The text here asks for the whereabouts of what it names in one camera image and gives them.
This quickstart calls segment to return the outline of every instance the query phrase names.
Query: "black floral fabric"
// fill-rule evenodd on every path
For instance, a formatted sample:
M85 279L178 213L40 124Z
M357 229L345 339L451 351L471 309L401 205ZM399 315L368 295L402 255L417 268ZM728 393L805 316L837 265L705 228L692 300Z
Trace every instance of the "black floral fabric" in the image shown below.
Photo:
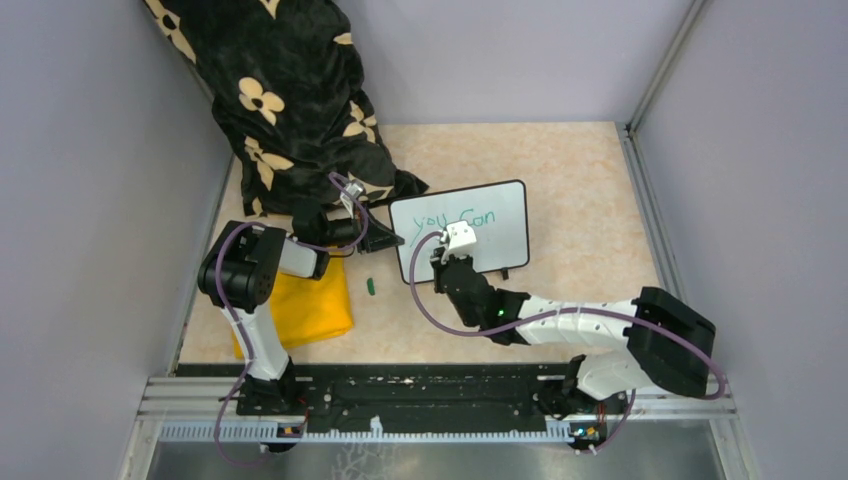
M339 204L331 171L361 200L418 195L380 137L350 21L329 0L144 0L215 95L212 114L242 164L245 213Z

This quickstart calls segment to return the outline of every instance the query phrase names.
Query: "white robotic arm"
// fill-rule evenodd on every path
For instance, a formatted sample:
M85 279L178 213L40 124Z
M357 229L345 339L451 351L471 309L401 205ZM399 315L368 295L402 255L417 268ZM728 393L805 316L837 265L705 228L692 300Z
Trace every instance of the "white robotic arm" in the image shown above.
M563 313L536 320L516 327L515 330L530 345L569 343L611 349L612 351L607 353L587 356L577 374L578 388L595 400L604 400L624 390L654 384L627 350L628 338L625 332L632 324L617 318L583 312L583 308L592 308L634 316L636 306L629 301L582 305L557 303L531 296L524 301L518 317L527 318L544 312L574 308L578 309L575 313Z
M576 389L600 402L658 385L678 395L704 396L709 369L702 359L657 328L634 323L661 326L709 357L715 326L668 292L645 287L637 299L581 304L496 289L473 269L475 243L467 222L449 224L430 256L435 290L448 296L465 326L479 327L481 335L491 332L486 336L504 345L569 343L610 350L572 359L578 367L566 379L566 395Z

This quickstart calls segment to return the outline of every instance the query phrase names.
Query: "cream flower print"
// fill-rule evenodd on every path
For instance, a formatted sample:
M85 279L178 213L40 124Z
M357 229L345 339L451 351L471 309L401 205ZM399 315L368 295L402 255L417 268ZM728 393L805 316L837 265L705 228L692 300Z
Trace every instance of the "cream flower print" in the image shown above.
M359 195L359 198L357 199L360 202L365 202L365 201L376 202L378 200L383 200L384 198L389 196L389 193L391 193L392 189L394 188L391 185L388 185L388 186L385 186L385 187L380 187L380 186L377 186L377 185L371 185L370 183L368 183L366 181L363 181L363 180L356 178L350 172L348 172L347 178L351 182L359 182L359 183L362 184L363 187L365 187L365 191L362 192L362 194Z
M345 128L342 136L352 137L365 132L365 136L368 137L369 142L377 143L377 136L374 134L374 129L371 128L374 125L377 125L377 117L371 115L370 117L365 118L365 113L362 112L359 105L353 102L350 102L350 116L353 117L353 121L350 122L347 128Z
M244 77L239 80L239 101L244 108L251 112L259 111L265 120L271 125L277 124L277 115L274 112L282 112L286 108L283 99L274 92L266 92L262 84L252 77Z
M262 213L262 202L259 201L259 197L254 198L250 206L253 208L254 215L260 215Z
M262 151L259 141L255 138L244 137L244 151L256 162L259 178L268 190L271 190L271 183L274 181L274 170L288 170L294 165L285 157Z
M180 31L180 17L174 14L174 12L166 9L159 0L144 1L147 3L147 6L150 7L150 11L153 13L153 16L156 17L156 24L159 25L160 29L162 29L162 33L171 40L171 43L177 47L177 50L183 52L183 55L191 60L191 63L197 63L197 57L194 55L194 50L192 50L191 45L188 44L188 40L186 40L185 35L183 35Z
M259 3L268 9L268 13L271 14L271 18L275 20L277 19L277 5L280 4L280 0L259 0Z
M338 43L339 45L353 45L353 37L350 35L350 32L343 33L333 38L333 41Z

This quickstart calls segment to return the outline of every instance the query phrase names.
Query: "black mounting plate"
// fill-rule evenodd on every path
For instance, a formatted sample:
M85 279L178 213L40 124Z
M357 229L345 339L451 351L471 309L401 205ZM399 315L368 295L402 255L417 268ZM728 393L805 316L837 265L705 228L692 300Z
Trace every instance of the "black mounting plate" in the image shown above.
M180 364L175 375L236 377L242 368ZM377 415L387 433L541 432L546 412L533 396L555 381L549 377L564 376L567 369L568 363L297 364L294 374L314 433L367 432ZM615 396L605 403L609 414L624 410Z

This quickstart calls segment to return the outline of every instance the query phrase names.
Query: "black robotic arm segment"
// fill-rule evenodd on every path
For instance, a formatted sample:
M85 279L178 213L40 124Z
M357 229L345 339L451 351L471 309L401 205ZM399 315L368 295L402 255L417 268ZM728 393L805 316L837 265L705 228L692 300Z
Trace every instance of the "black robotic arm segment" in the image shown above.
M357 244L360 253L371 253L403 245L403 238L395 235L392 230L374 218L368 208L368 231ZM362 233L362 218L358 211L351 218L329 220L327 213L320 203L312 200L302 200L295 205L292 212L292 230L298 240L321 246L347 245L352 243Z

